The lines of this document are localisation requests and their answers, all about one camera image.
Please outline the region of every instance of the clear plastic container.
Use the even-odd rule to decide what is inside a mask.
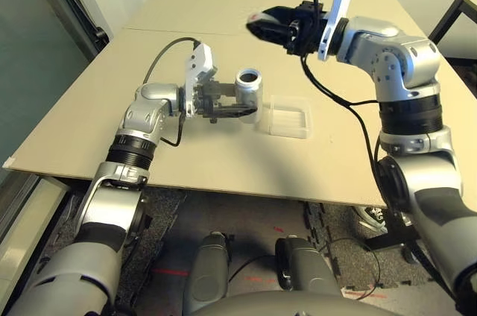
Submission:
[[[312,111],[308,100],[272,95],[268,131],[271,135],[308,139],[312,135]]]

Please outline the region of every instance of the silver can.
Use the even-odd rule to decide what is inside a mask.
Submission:
[[[256,107],[257,111],[251,115],[241,117],[246,124],[255,124],[262,117],[262,76],[255,69],[243,69],[236,76],[237,104]]]

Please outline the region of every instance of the robotic arm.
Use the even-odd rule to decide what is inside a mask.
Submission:
[[[328,13],[316,1],[273,7],[252,15],[247,28],[289,54],[317,51],[321,60],[335,55],[371,76],[380,145],[388,154],[375,165],[382,196],[391,211],[410,215],[459,311],[475,312],[477,213],[462,202],[450,129],[442,121],[439,52],[428,39],[410,37],[391,23],[345,19],[349,1],[334,0]]]
[[[235,83],[213,79],[210,47],[195,42],[186,61],[186,82],[145,83],[136,90],[80,206],[73,244],[54,254],[29,285],[9,315],[115,315],[122,251],[148,226],[142,189],[149,178],[154,150],[169,116],[252,117],[258,114],[261,80],[252,69],[239,72]],[[236,102],[223,105],[222,95]]]
[[[247,27],[289,54],[317,51],[321,60],[335,55],[371,76],[382,121],[380,145],[388,153],[373,164],[379,189],[392,211],[412,217],[459,310],[471,314],[477,295],[477,213],[462,203],[450,130],[442,122],[435,77],[440,55],[432,42],[407,36],[390,23],[345,19],[349,2],[334,0],[328,13],[317,1],[273,7],[251,16]],[[148,224],[141,190],[156,146],[166,141],[161,137],[166,119],[180,114],[182,126],[195,115],[215,123],[260,113],[258,72],[240,72],[232,84],[215,81],[215,71],[210,48],[195,41],[183,87],[145,83],[137,89],[86,193],[74,243],[54,255],[9,315],[114,313],[124,245]],[[223,105],[221,96],[235,96],[236,103]]]

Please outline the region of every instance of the table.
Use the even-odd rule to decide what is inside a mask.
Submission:
[[[429,34],[429,39],[438,44],[461,13],[464,13],[477,24],[477,0],[454,0],[434,30]]]
[[[7,162],[11,169],[78,179],[92,178],[107,155],[121,116],[157,52],[168,42],[193,35],[212,47],[217,79],[232,82],[244,67],[261,71],[264,116],[257,126],[239,120],[212,125],[186,122],[180,147],[161,144],[151,166],[152,186],[227,191],[278,198],[384,206],[370,172],[364,139],[355,118],[312,88],[297,57],[249,35],[249,13],[302,0],[149,0],[99,54]],[[323,0],[326,6],[331,0]],[[349,16],[392,20],[409,34],[423,32],[396,0],[353,0]],[[178,45],[161,60],[151,81],[182,83],[191,46]],[[352,66],[309,59],[330,89],[351,101],[374,98],[371,79]],[[477,103],[450,65],[439,70],[444,121],[452,127],[465,183],[464,199],[477,209],[474,159]],[[307,98],[312,108],[310,139],[268,134],[272,95]],[[377,106],[357,110],[374,140]],[[171,119],[165,137],[175,138]]]

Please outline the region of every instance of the black cable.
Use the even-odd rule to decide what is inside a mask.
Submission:
[[[373,254],[374,259],[376,260],[376,265],[378,267],[378,277],[374,277],[374,286],[371,289],[371,291],[369,291],[367,294],[361,295],[360,297],[358,297],[356,299],[356,300],[363,300],[366,297],[370,296],[376,290],[376,288],[378,287],[379,282],[381,281],[381,264],[379,263],[379,259],[378,259],[378,256],[376,255],[376,252],[374,250],[372,250],[370,247],[368,247],[364,242],[362,242],[362,241],[360,241],[356,238],[338,238],[338,239],[335,239],[333,241],[327,242],[326,245],[322,246],[322,248],[320,248],[318,250],[318,252],[321,253],[325,247],[331,247],[331,245],[333,245],[334,243],[336,243],[338,241],[344,241],[344,240],[354,241],[360,247],[362,247],[364,249],[367,249],[368,251],[370,251]]]
[[[374,155],[373,155],[373,161],[374,165],[378,165],[378,152],[379,152],[379,146],[381,145],[381,138],[378,136],[376,139],[376,144],[374,145]]]
[[[237,274],[238,274],[240,271],[242,271],[243,269],[245,269],[245,268],[246,268],[249,264],[251,264],[252,262],[256,262],[257,260],[264,259],[264,258],[274,258],[274,257],[275,257],[275,255],[269,255],[269,254],[268,254],[268,255],[257,256],[257,257],[255,257],[255,258],[253,258],[253,259],[250,259],[250,260],[246,261],[244,264],[241,265],[240,268],[238,268],[238,269],[236,270],[235,273],[232,274],[232,276],[229,278],[229,282],[231,282],[231,281],[233,280],[233,278],[236,277]]]
[[[159,59],[167,52],[167,50],[169,50],[172,46],[178,44],[179,42],[193,42],[194,47],[196,47],[196,45],[200,44],[200,42],[197,39],[192,38],[192,37],[182,37],[182,38],[178,38],[176,40],[172,40],[154,58],[153,62],[151,63],[151,66],[149,66],[148,72],[146,73],[146,76],[144,77],[144,80],[143,80],[142,84],[145,84],[149,81],[149,78],[152,75],[152,71],[156,67],[157,62],[159,61]],[[184,122],[185,121],[186,121],[186,114],[185,114],[184,111],[182,111],[180,113],[180,116],[179,116],[179,127],[177,129],[177,141],[176,142],[171,142],[168,139],[165,139],[163,137],[161,137],[160,140],[167,143],[168,145],[170,145],[172,147],[177,147],[180,144],[180,140],[182,139],[182,131],[183,131],[183,128],[184,128]]]
[[[350,111],[357,119],[358,122],[361,126],[361,129],[364,134],[364,140],[366,142],[366,150],[367,150],[367,156],[370,161],[370,166],[371,166],[371,171],[373,172],[373,177],[376,182],[376,185],[378,188],[380,188],[381,183],[379,182],[379,175],[377,173],[377,166],[374,164],[373,161],[373,153],[371,150],[371,143],[370,143],[370,138],[369,134],[367,133],[367,128],[366,124],[364,123],[362,117],[351,107],[351,106],[357,106],[357,105],[362,105],[362,104],[371,104],[375,103],[377,101],[375,100],[366,100],[366,101],[360,101],[360,102],[349,102],[348,100],[343,99],[341,96],[336,95],[333,93],[331,90],[327,89],[322,83],[320,83],[315,76],[313,75],[312,71],[308,67],[308,64],[306,63],[306,59],[308,57],[308,45],[311,43],[312,39],[314,39],[315,35],[318,33],[320,30],[320,17],[319,17],[319,1],[318,0],[313,0],[313,8],[315,12],[314,20],[313,20],[313,26],[311,29],[312,34],[306,41],[306,47],[305,47],[305,53],[300,57],[300,62],[301,66],[303,69],[303,72],[305,73],[306,77],[311,81],[311,83],[324,95],[326,95],[328,98],[331,98],[334,102],[337,104],[341,105],[348,111]]]
[[[148,72],[146,73],[146,76],[144,78],[144,81],[142,82],[143,84],[144,83],[147,83],[149,81],[149,78],[151,77],[151,74],[152,74],[152,71],[154,70],[154,68],[156,67],[156,64],[157,62],[159,61],[159,59],[167,52],[167,50],[169,50],[173,45],[176,45],[178,44],[179,42],[193,42],[194,43],[194,46],[196,46],[197,44],[200,44],[200,42],[195,39],[195,38],[191,38],[191,37],[182,37],[182,38],[179,38],[179,39],[176,39],[176,40],[172,40],[169,44],[167,44],[159,53],[158,55],[154,58],[151,66],[149,67],[149,70]]]
[[[131,248],[131,251],[127,255],[126,259],[123,261],[121,265],[121,271],[123,271],[129,265],[130,261],[133,259],[133,256],[139,247],[140,241],[141,241],[141,237],[137,237],[134,241],[131,242],[133,247]]]
[[[434,265],[429,261],[423,250],[417,244],[415,240],[408,241],[406,246],[409,248],[411,253],[416,257],[417,261],[423,266],[424,270],[431,276],[432,279],[450,296],[451,299],[455,301],[455,297],[449,288],[446,285],[446,282],[443,280],[439,271],[434,267]]]
[[[179,127],[177,129],[177,141],[171,142],[168,139],[165,139],[164,137],[161,137],[161,141],[167,143],[168,145],[172,147],[177,147],[180,144],[180,140],[182,139],[182,130],[184,128],[185,121],[186,121],[186,112],[182,111],[179,116]]]

